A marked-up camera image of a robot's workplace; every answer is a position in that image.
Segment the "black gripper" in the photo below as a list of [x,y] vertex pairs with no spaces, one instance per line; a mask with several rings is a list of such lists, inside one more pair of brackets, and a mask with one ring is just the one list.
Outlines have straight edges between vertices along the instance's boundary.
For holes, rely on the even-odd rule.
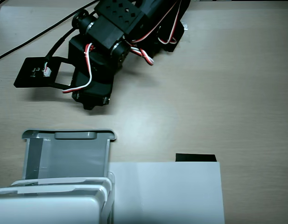
[[[76,35],[69,41],[68,60],[75,67],[71,88],[85,85],[90,79],[85,58],[86,44],[89,43],[90,41],[83,38],[82,35]],[[92,73],[91,83],[72,93],[72,98],[81,103],[85,110],[92,110],[96,106],[104,106],[109,103],[115,73],[110,62],[97,51],[96,47],[92,46],[89,58]]]

